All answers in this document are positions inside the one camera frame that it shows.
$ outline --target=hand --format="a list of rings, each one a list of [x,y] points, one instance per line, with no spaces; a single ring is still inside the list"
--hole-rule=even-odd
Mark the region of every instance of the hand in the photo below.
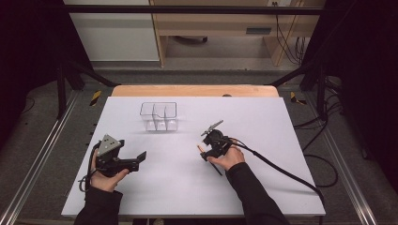
[[[93,160],[91,161],[91,171],[94,171],[96,168],[97,153],[98,149],[95,151]],[[124,169],[114,177],[107,177],[100,172],[94,172],[94,174],[91,176],[91,186],[104,191],[114,192],[117,183],[121,181],[127,174],[129,174],[128,169]]]
[[[228,152],[226,152],[223,157],[207,157],[207,161],[222,166],[226,171],[228,171],[231,167],[238,164],[239,162],[244,162],[245,157],[239,148],[232,145]]]

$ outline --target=black jacket sleeve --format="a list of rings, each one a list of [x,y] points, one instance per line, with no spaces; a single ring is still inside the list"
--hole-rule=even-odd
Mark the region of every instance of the black jacket sleeve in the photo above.
[[[246,162],[231,167],[226,177],[242,201],[247,225],[289,224]]]
[[[85,205],[77,215],[75,225],[117,225],[123,194],[90,187],[85,193]]]

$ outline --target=transparent box divider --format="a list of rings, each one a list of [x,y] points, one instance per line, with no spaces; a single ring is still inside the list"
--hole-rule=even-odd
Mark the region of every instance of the transparent box divider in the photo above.
[[[144,102],[140,115],[147,131],[177,130],[175,102]]]

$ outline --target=white cabinet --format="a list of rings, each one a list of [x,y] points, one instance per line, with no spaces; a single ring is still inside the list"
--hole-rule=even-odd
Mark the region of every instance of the white cabinet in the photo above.
[[[64,0],[66,5],[148,5],[147,0]],[[159,61],[150,14],[70,13],[90,61]]]

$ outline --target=white table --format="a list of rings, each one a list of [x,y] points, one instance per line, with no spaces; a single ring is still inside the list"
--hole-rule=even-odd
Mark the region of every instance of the white table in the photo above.
[[[178,131],[145,131],[141,104],[157,101],[176,102]],[[109,97],[62,215],[76,217],[83,208],[84,193],[78,189],[77,180],[86,173],[93,145],[107,133],[125,140],[120,158],[136,158],[147,151],[140,171],[128,175],[116,188],[124,194],[120,215],[241,217],[241,202],[226,177],[204,162],[196,148],[204,138],[200,136],[202,132],[221,119],[224,122],[217,129],[224,135],[240,139],[276,165],[314,184],[280,97]],[[312,190],[273,170],[249,152],[245,152],[245,158],[286,216],[325,215]]]

